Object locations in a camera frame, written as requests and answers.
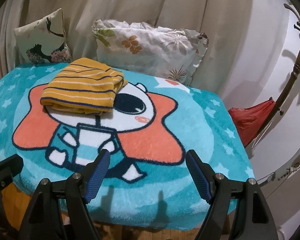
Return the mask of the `yellow striped knit sweater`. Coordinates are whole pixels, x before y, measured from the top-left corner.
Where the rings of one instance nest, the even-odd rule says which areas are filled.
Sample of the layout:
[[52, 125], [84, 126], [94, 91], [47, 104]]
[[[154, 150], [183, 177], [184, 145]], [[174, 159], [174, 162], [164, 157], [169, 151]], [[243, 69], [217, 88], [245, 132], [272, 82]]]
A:
[[40, 104], [57, 111], [97, 114], [111, 112], [117, 93], [128, 81], [123, 72], [88, 58], [64, 67], [43, 89]]

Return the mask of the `turquoise cartoon star blanket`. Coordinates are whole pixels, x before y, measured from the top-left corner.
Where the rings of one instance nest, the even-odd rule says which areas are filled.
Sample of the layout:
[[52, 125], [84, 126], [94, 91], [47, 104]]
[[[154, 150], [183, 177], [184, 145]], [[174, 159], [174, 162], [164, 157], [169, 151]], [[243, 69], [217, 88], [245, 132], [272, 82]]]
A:
[[59, 181], [109, 151], [110, 165], [94, 220], [190, 230], [209, 205], [194, 185], [185, 153], [232, 180], [254, 175], [221, 99], [211, 92], [124, 71], [128, 84], [114, 110], [102, 116], [58, 112], [40, 104], [44, 88], [64, 64], [21, 65], [0, 80], [0, 161], [17, 154], [24, 166], [16, 187], [34, 193], [43, 178]]

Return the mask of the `red fabric bag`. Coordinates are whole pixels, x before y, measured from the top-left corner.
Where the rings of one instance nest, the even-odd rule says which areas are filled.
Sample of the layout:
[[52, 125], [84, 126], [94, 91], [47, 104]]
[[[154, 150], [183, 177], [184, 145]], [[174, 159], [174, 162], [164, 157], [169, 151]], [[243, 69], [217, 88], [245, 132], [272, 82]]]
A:
[[275, 106], [273, 98], [249, 108], [234, 108], [228, 110], [237, 133], [244, 147], [254, 140], [271, 110]]

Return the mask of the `dancer print cushion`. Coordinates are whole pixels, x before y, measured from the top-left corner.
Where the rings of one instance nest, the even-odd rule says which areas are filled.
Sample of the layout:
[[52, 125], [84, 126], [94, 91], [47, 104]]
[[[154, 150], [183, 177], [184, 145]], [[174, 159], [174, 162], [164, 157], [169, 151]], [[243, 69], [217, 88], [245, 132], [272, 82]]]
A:
[[71, 62], [61, 8], [30, 24], [15, 28], [14, 36], [26, 63]]

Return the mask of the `white floral leaf pillow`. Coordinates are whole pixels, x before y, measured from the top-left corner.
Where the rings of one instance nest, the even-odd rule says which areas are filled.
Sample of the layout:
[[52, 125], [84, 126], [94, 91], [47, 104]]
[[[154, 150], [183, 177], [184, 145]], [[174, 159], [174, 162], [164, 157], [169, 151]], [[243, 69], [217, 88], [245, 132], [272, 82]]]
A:
[[205, 33], [148, 23], [96, 20], [97, 60], [111, 67], [189, 85], [207, 51]]

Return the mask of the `wooden coat rack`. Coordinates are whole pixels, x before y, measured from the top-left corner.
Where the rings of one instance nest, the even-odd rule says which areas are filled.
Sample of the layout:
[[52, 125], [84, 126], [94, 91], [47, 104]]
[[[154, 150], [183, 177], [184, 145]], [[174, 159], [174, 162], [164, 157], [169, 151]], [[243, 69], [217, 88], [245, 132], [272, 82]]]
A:
[[[294, 63], [300, 50], [300, 33], [294, 28], [298, 17], [293, 5], [286, 7], [289, 12], [285, 42], [275, 67], [261, 94], [256, 99], [261, 103], [272, 97], [277, 100], [293, 72]], [[261, 134], [254, 139], [252, 148], [276, 146], [284, 150], [300, 145], [300, 73], [281, 106], [283, 114], [276, 113]]]

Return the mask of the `beige curtain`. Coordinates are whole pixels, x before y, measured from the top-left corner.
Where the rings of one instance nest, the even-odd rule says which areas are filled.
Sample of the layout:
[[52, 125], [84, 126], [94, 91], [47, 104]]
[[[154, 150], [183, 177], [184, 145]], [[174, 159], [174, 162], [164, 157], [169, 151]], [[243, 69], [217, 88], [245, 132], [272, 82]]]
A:
[[236, 56], [247, 26], [250, 0], [3, 0], [0, 8], [0, 79], [21, 62], [13, 31], [57, 9], [63, 10], [73, 58], [92, 56], [94, 20], [147, 22], [194, 29], [209, 39], [191, 85], [225, 98], [241, 81]]

